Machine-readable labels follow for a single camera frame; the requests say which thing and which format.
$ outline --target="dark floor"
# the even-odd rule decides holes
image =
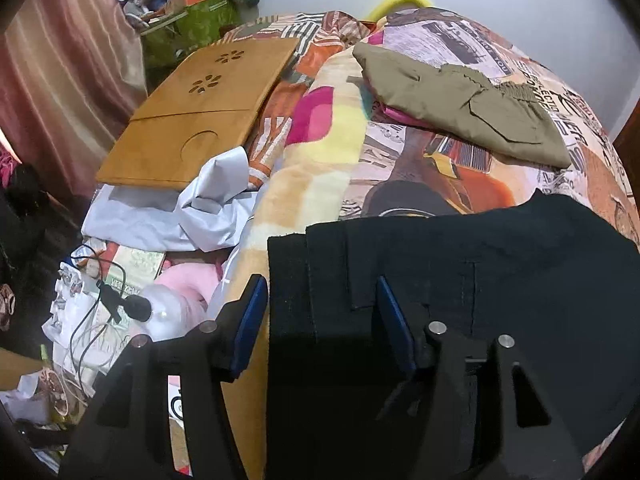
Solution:
[[[47,205],[43,211],[46,230],[38,251],[21,269],[14,285],[15,312],[9,330],[0,332],[0,347],[18,354],[40,358],[40,344],[52,343],[41,326],[49,318],[54,285],[60,261],[79,243],[79,232],[57,209]]]

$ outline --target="pink plush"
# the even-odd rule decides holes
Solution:
[[[220,270],[213,264],[178,264],[169,267],[154,281],[183,295],[187,301],[204,302],[204,309],[220,282]]]

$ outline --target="wooden board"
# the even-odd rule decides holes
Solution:
[[[134,113],[96,179],[182,190],[211,157],[242,146],[297,38],[196,51]]]

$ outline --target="bed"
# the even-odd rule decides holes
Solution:
[[[361,216],[478,213],[519,205],[535,189],[571,196],[639,243],[636,203],[606,131],[580,95],[546,67],[481,24],[434,7],[383,18],[363,41],[381,44],[392,28],[397,33],[423,22],[436,24],[432,32],[443,44],[448,42],[447,55],[457,52],[458,59],[472,56],[486,63],[494,83],[529,85],[562,133],[572,165],[554,170],[529,164],[489,153],[445,132],[393,122],[364,85],[352,49],[343,46],[314,74],[295,108],[290,101],[282,116],[268,121],[263,117],[258,124],[259,128],[265,123],[286,124],[286,133],[265,136],[263,130],[249,145],[253,167],[264,170],[260,182],[253,184],[267,185],[235,257],[225,301],[239,297],[251,274],[269,275],[269,237]],[[357,28],[360,35],[364,30],[358,26],[353,20],[347,28]],[[267,180],[274,165],[279,169]],[[267,365],[268,323],[264,323],[249,369],[235,384],[225,385],[236,442],[252,479],[262,475],[266,456]],[[586,468],[610,439],[584,458]]]

